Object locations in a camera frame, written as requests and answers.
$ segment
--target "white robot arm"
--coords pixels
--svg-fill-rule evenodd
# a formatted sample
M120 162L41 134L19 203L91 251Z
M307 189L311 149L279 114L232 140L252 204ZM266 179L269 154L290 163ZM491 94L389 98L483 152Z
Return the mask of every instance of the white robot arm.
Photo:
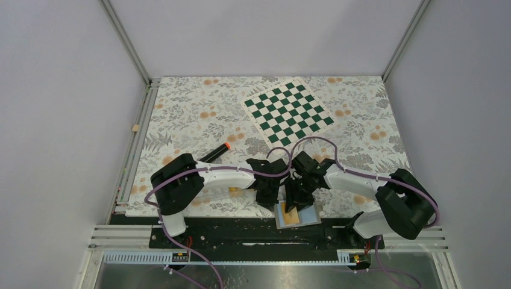
M270 178L247 172L251 170L267 174L281 173L287 169L282 159L272 163L248 159L238 164L237 170L221 170L221 167L227 166L196 162L190 154L183 154L153 174L151 182L153 187L156 187L183 171L207 169L177 179L155 193L163 223L171 236L179 235L186 229L182 210L191 203L199 191L213 188L253 188L257 192L257 203L271 210L278 202L279 186L285 184L286 211L293 207L301 210L312 205L314 202L312 193L318 188L360 194L377 201L381 207L380 210L373 212L360 212L350 221L349 229L354 230L364 239L388 232L396 232L410 240L415 239L434 213L431 204L416 193L390 182L346 173L338 168L333 160L326 159L318 163L305 152L300 152L292 160L292 165L295 169L293 174L297 173L300 178L293 178L289 174ZM350 170L370 174L361 170ZM406 170L398 169L395 173L380 176L405 182L427 194L419 182Z

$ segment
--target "floral tablecloth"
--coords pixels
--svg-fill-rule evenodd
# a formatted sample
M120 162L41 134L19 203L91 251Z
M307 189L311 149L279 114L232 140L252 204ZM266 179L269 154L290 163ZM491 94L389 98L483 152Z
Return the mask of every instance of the floral tablecloth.
M179 154L199 159L227 141L231 150L216 163L236 164L247 158L264 159L269 150L243 111L240 101L291 77L165 77L157 99L134 185L127 216L156 216L143 202L152 189L151 175ZM344 164L375 172L409 169L387 93L380 76L304 77L316 96L336 118L336 126L323 134L339 147ZM304 142L318 161L333 158L333 148L320 140ZM274 155L270 160L280 156ZM317 190L314 196L321 217L351 217L378 208L376 202L339 190ZM251 190L202 191L184 210L193 217L270 217L272 212L255 203Z

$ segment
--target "chessboard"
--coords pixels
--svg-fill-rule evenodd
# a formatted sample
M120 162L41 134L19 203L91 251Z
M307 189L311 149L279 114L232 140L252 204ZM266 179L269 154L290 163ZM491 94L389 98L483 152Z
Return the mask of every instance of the chessboard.
M288 147L299 139L333 127L325 105L301 78L293 78L241 102L270 148Z

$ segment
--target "black marker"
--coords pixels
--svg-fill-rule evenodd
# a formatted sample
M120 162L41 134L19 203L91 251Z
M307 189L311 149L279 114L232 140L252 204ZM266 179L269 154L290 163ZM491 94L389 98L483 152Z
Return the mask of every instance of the black marker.
M203 163L211 163L212 161L219 158L221 155L224 154L224 152L231 149L231 146L228 143L221 144L218 148L216 148L214 151L207 154L204 158L200 159Z

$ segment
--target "white wall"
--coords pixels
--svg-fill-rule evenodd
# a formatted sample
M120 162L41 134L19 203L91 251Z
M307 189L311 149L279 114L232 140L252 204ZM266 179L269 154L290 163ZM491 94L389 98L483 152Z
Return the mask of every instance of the white wall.
M421 0L112 0L152 77L381 75Z
M71 288L143 84L98 1L0 1L0 288Z
M387 82L463 288L507 288L511 2L433 1Z

